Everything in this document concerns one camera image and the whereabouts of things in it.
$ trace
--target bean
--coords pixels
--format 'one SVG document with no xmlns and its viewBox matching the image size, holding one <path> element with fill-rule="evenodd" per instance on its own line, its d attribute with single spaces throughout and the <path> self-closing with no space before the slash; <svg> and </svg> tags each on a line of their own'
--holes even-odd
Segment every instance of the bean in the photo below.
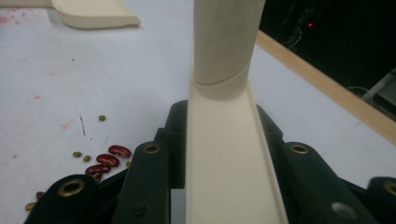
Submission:
<svg viewBox="0 0 396 224">
<path fill-rule="evenodd" d="M 85 162 L 90 161 L 90 160 L 91 160 L 91 157 L 90 157 L 90 156 L 85 156 L 83 160 L 84 160 Z"/>
<path fill-rule="evenodd" d="M 96 179 L 96 181 L 99 183 L 99 181 L 102 179 L 102 174 L 97 174 L 97 175 L 94 175 L 93 176 L 95 179 Z"/>
<path fill-rule="evenodd" d="M 106 164 L 97 164 L 88 167 L 85 170 L 86 175 L 96 175 L 96 174 L 102 174 L 102 173 L 108 173 L 110 172 L 111 168 L 107 166 Z"/>
<path fill-rule="evenodd" d="M 81 152 L 73 152 L 73 156 L 78 158 L 81 156 Z"/>
<path fill-rule="evenodd" d="M 105 119 L 106 119 L 106 116 L 105 116 L 105 115 L 99 116 L 99 120 L 100 120 L 100 121 L 105 121 Z"/>
<path fill-rule="evenodd" d="M 25 205 L 25 210 L 29 212 L 32 211 L 34 207 L 35 207 L 35 203 L 28 203 Z"/>
<path fill-rule="evenodd" d="M 101 154 L 96 157 L 96 160 L 100 163 L 108 165 L 109 167 L 116 167 L 120 165 L 119 159 L 108 154 Z"/>
<path fill-rule="evenodd" d="M 44 196 L 44 192 L 43 191 L 39 191 L 35 194 L 35 198 L 37 200 L 40 200 L 42 197 Z"/>
<path fill-rule="evenodd" d="M 121 146 L 111 146 L 108 152 L 123 158 L 129 158 L 132 155 L 132 152 L 128 148 Z"/>
</svg>

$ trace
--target white plastic object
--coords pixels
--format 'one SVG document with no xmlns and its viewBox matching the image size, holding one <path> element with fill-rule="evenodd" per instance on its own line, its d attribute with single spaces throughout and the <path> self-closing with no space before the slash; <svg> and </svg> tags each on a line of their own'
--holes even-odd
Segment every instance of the white plastic object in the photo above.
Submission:
<svg viewBox="0 0 396 224">
<path fill-rule="evenodd" d="M 78 29 L 140 24 L 122 0 L 0 0 L 0 7 L 53 7 L 64 24 Z"/>
<path fill-rule="evenodd" d="M 288 223 L 250 87 L 264 0 L 195 0 L 186 223 Z"/>
</svg>

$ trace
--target wooden trim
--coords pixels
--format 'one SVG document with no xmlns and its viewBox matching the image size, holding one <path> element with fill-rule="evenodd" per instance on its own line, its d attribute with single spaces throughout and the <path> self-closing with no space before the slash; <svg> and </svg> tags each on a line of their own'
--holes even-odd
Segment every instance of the wooden trim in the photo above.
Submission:
<svg viewBox="0 0 396 224">
<path fill-rule="evenodd" d="M 396 145 L 396 122 L 355 96 L 262 31 L 256 44 Z"/>
</svg>

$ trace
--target red bean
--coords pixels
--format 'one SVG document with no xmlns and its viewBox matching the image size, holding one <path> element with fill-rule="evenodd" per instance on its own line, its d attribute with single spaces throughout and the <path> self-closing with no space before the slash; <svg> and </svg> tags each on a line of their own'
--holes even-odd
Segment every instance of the red bean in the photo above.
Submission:
<svg viewBox="0 0 396 224">
<path fill-rule="evenodd" d="M 128 148 L 121 146 L 111 146 L 108 152 L 123 158 L 129 158 L 132 155 L 132 152 Z"/>
<path fill-rule="evenodd" d="M 40 200 L 42 197 L 44 196 L 44 192 L 43 191 L 39 191 L 35 194 L 35 198 L 37 200 Z"/>
<path fill-rule="evenodd" d="M 108 165 L 109 167 L 116 167 L 120 165 L 119 159 L 108 154 L 101 154 L 96 157 L 96 160 L 100 163 Z"/>
<path fill-rule="evenodd" d="M 102 173 L 108 173 L 111 170 L 109 166 L 106 164 L 97 164 L 88 167 L 85 170 L 86 175 L 96 175 L 96 174 L 102 174 Z"/>
<path fill-rule="evenodd" d="M 96 179 L 96 181 L 99 183 L 99 181 L 102 179 L 102 174 L 97 174 L 97 175 L 94 175 L 93 176 L 95 179 Z"/>
</svg>

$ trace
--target white table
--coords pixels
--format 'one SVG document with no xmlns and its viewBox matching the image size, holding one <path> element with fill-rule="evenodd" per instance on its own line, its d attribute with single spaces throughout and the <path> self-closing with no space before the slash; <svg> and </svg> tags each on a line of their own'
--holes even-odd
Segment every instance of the white table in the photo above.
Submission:
<svg viewBox="0 0 396 224">
<path fill-rule="evenodd" d="M 0 223 L 22 223 L 37 191 L 82 174 L 109 146 L 152 140 L 171 104 L 188 98 L 192 1 L 125 3 L 141 27 L 76 30 L 53 9 L 0 8 Z M 391 142 L 258 46 L 249 79 L 286 141 L 315 148 L 362 187 L 395 176 Z M 183 191 L 173 197 L 174 223 L 183 223 Z"/>
</svg>

